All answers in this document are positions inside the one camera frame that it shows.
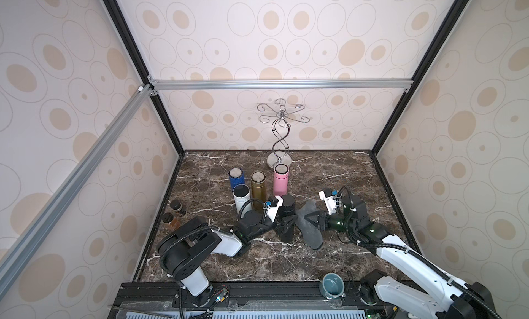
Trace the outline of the black thermos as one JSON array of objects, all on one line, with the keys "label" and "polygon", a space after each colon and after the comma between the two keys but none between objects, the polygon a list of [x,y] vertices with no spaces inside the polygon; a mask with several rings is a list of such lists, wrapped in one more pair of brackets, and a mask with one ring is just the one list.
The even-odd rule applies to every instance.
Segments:
[{"label": "black thermos", "polygon": [[296,199],[290,195],[282,196],[283,204],[278,210],[278,225],[276,233],[284,243],[293,241],[294,225],[297,220]]}]

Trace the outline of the grey wiping cloth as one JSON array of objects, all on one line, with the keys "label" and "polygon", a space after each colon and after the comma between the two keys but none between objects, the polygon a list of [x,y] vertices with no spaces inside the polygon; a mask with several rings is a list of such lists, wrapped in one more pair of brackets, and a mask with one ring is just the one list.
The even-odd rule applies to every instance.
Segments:
[{"label": "grey wiping cloth", "polygon": [[317,216],[318,212],[319,210],[313,200],[308,200],[300,209],[296,210],[295,225],[300,230],[305,243],[312,250],[319,250],[324,243],[321,231],[318,229],[318,223],[310,220],[311,217]]}]

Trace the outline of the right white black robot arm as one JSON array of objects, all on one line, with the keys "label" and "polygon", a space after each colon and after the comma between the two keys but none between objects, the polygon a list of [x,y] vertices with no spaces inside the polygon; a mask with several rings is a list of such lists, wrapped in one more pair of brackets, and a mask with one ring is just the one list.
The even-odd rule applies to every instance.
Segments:
[{"label": "right white black robot arm", "polygon": [[409,277],[418,288],[398,282],[379,269],[364,276],[358,295],[368,306],[385,302],[417,318],[498,318],[490,291],[481,283],[469,284],[433,264],[414,251],[384,225],[370,219],[365,202],[347,188],[322,190],[326,210],[308,201],[296,214],[298,228],[313,249],[323,244],[323,231],[345,234],[355,244],[389,262]]}]

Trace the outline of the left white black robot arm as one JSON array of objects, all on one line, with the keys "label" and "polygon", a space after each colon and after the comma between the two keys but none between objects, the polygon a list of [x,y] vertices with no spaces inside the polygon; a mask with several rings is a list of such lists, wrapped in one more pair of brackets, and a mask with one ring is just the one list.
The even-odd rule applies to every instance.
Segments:
[{"label": "left white black robot arm", "polygon": [[271,221],[269,217],[252,210],[227,231],[208,225],[204,217],[197,216],[158,244],[159,264],[164,272],[197,298],[210,288],[210,282],[201,269],[201,264],[210,254],[241,257],[249,251],[253,239],[271,230],[283,236],[293,229],[297,219],[296,215],[291,215]]}]

